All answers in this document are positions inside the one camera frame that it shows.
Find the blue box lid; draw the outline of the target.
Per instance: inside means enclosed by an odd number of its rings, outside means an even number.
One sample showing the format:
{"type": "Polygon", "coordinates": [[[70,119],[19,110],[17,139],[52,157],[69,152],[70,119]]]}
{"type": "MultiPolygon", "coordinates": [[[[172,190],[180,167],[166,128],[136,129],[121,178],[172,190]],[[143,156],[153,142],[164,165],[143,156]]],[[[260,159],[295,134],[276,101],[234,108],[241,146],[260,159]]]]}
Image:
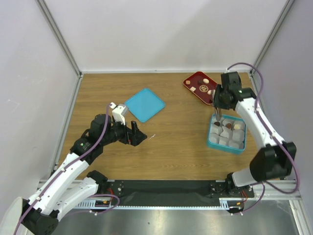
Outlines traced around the blue box lid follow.
{"type": "Polygon", "coordinates": [[[145,123],[165,107],[165,102],[150,89],[144,88],[126,100],[125,105],[140,122],[145,123]]]}

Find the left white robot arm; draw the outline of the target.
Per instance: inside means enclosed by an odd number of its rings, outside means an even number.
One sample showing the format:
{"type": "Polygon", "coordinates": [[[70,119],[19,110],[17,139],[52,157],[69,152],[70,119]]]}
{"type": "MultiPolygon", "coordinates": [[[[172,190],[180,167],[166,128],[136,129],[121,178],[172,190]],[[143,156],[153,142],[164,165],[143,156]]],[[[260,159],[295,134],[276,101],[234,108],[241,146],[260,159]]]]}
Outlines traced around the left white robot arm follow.
{"type": "Polygon", "coordinates": [[[147,135],[139,130],[135,121],[127,127],[126,123],[109,115],[96,115],[61,166],[34,195],[23,200],[21,224],[35,235],[50,235],[61,219],[86,198],[109,197],[118,202],[118,196],[110,193],[107,177],[96,170],[89,172],[70,191],[67,188],[103,153],[104,146],[117,141],[137,146],[146,138],[147,135]]]}

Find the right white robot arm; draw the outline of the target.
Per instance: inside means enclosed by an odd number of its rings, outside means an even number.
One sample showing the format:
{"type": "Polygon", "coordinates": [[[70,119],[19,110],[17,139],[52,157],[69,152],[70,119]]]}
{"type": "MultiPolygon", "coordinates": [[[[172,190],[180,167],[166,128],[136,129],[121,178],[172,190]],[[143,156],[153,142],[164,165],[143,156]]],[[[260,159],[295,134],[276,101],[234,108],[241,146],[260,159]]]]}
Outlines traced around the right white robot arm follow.
{"type": "Polygon", "coordinates": [[[236,111],[258,148],[249,167],[228,175],[225,191],[229,196],[238,196],[245,186],[289,176],[296,171],[295,144],[286,142],[274,130],[260,108],[256,94],[251,88],[242,88],[236,71],[221,74],[221,83],[213,92],[213,107],[217,120],[222,118],[222,110],[236,111]]]}

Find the metal tongs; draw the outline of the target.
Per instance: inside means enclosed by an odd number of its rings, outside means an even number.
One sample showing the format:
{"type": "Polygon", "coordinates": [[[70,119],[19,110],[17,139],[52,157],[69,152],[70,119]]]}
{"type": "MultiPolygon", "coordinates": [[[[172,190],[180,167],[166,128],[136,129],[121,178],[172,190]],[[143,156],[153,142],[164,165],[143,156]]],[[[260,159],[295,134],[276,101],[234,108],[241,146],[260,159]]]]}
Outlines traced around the metal tongs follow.
{"type": "Polygon", "coordinates": [[[221,110],[221,108],[217,108],[217,107],[215,107],[215,117],[216,117],[216,120],[217,121],[220,121],[221,120],[221,118],[222,118],[222,110],[221,110]]]}

